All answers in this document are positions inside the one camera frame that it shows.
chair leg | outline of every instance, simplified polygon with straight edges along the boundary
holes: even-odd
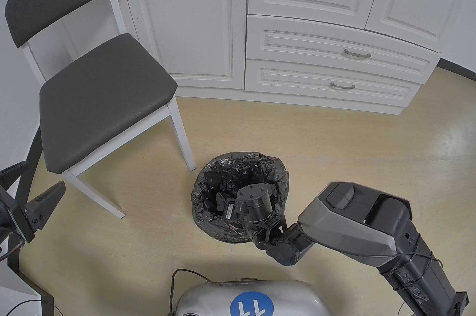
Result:
[[[187,134],[182,123],[182,117],[180,116],[179,107],[177,106],[177,100],[174,97],[167,103],[167,107],[170,111],[170,117],[172,118],[172,123],[174,125],[175,135],[177,137],[178,143],[180,144],[180,149],[182,150],[183,157],[187,163],[188,169],[194,170],[197,166],[193,159],[192,150],[190,149],[190,144],[188,143]]]
[[[126,216],[122,212],[121,209],[119,209],[116,205],[110,203],[108,200],[106,200],[103,197],[102,194],[98,193],[96,189],[82,182],[78,177],[74,176],[69,170],[65,170],[61,175],[66,179],[67,182],[74,185],[77,189],[79,189],[81,192],[87,195],[91,200],[93,200],[94,202],[97,202],[100,206],[110,211],[116,217],[124,218]]]

curved silver handle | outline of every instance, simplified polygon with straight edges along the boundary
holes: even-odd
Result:
[[[360,58],[370,58],[370,57],[372,57],[372,55],[370,53],[358,54],[358,53],[351,52],[348,49],[344,49],[344,53],[348,54],[349,56],[360,57]]]
[[[352,85],[352,86],[339,86],[339,85],[336,85],[334,82],[331,82],[330,85],[331,85],[332,87],[342,88],[342,89],[344,89],[344,90],[351,90],[351,89],[353,89],[353,88],[356,88],[355,85]]]

black baseboard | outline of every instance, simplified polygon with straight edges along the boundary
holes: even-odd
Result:
[[[33,182],[33,177],[35,176],[36,167],[38,166],[39,158],[41,157],[42,152],[43,145],[41,143],[40,129],[38,128],[27,155],[29,168],[21,175],[20,182],[18,182],[17,193],[15,194],[15,200],[23,210],[25,210],[25,204],[28,202],[31,184]],[[8,249],[10,250],[14,248],[18,242],[18,237],[11,235],[8,238]],[[15,274],[20,277],[21,280],[28,284],[34,291],[39,293],[41,300],[43,300],[41,302],[42,316],[54,316],[54,307],[51,305],[54,303],[53,296],[33,283],[20,271],[20,250],[17,250],[8,256],[7,265],[13,272],[15,272]]]
[[[462,66],[450,62],[446,59],[440,58],[437,67],[459,74],[463,77],[469,78],[470,80],[476,81],[476,73],[474,71],[463,68]]]

black trash can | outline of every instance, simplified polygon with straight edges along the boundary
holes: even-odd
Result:
[[[192,215],[197,226],[222,242],[250,242],[231,200],[242,187],[258,183],[271,185],[271,204],[283,214],[289,172],[280,159],[259,152],[231,152],[211,160],[200,171],[192,191]]]

drawer front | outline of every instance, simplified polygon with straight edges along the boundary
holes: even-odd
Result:
[[[351,69],[425,83],[439,54],[399,39],[322,22],[248,15],[251,59]]]
[[[246,91],[406,107],[419,87],[417,83],[352,70],[281,61],[246,60]]]

